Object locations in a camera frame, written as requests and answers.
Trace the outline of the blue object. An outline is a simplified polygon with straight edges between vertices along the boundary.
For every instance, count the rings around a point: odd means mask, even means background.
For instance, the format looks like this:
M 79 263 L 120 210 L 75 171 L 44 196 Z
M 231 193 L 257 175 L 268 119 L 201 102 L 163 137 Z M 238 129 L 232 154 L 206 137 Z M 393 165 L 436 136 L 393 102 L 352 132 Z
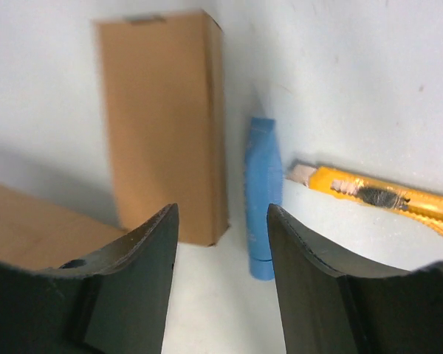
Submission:
M 283 183 L 275 120 L 253 117 L 244 156 L 244 197 L 250 273 L 261 281 L 274 279 L 267 211 L 270 204 L 282 204 Z

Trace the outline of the brown cardboard express box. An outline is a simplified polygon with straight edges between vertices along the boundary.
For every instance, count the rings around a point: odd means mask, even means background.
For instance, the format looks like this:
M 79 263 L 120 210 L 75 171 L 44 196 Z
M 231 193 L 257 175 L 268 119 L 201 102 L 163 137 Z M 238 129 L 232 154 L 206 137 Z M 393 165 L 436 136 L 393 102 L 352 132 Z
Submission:
M 57 268 L 122 237 L 124 231 L 89 216 L 0 185 L 0 261 Z

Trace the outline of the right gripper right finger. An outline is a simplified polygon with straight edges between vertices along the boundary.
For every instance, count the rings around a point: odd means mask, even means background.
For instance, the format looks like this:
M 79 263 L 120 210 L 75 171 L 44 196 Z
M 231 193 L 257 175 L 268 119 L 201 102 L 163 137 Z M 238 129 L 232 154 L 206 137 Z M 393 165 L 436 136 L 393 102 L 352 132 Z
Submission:
M 275 204 L 267 224 L 288 353 L 443 353 L 443 261 L 375 262 Z

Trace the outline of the yellow utility knife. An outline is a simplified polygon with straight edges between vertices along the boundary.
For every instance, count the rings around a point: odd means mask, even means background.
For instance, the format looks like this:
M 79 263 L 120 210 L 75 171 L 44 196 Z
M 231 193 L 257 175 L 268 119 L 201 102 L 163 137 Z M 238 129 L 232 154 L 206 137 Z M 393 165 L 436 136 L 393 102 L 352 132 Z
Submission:
M 327 166 L 296 162 L 286 178 L 338 199 L 385 209 L 418 221 L 443 237 L 443 195 Z

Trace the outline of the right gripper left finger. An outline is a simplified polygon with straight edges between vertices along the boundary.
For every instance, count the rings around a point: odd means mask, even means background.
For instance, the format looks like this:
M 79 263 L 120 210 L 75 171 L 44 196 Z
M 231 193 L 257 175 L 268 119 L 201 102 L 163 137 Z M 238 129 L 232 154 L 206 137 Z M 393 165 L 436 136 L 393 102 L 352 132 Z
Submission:
M 0 353 L 160 353 L 179 208 L 59 268 L 0 261 Z

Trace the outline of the small cardboard box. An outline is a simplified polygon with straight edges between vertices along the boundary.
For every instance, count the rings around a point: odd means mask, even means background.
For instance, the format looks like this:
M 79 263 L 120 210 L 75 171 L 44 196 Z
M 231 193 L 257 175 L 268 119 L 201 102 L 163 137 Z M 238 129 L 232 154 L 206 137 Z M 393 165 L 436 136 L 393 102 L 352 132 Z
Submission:
M 114 197 L 133 229 L 179 207 L 179 240 L 228 227 L 223 32 L 204 10 L 96 24 Z

